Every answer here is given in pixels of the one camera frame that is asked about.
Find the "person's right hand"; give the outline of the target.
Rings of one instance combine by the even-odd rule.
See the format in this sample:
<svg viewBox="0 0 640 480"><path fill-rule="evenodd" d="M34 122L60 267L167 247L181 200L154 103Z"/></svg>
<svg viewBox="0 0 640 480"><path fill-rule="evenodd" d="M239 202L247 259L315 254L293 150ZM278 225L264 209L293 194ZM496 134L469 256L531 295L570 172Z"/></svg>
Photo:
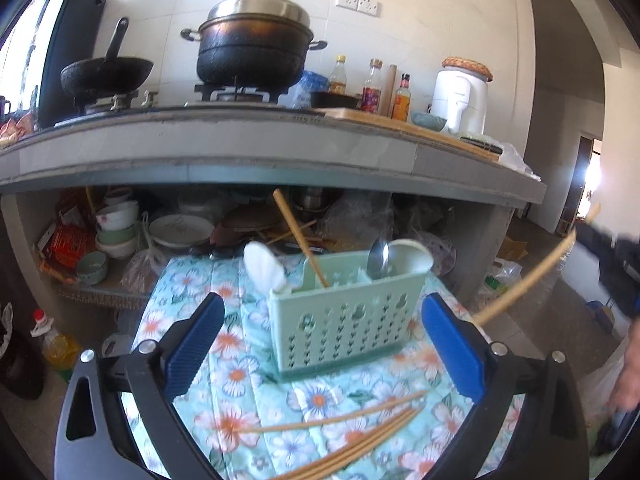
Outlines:
<svg viewBox="0 0 640 480"><path fill-rule="evenodd" d="M610 396L610 404L616 410L631 412L639 404L640 396L640 344L639 323L631 325L624 365Z"/></svg>

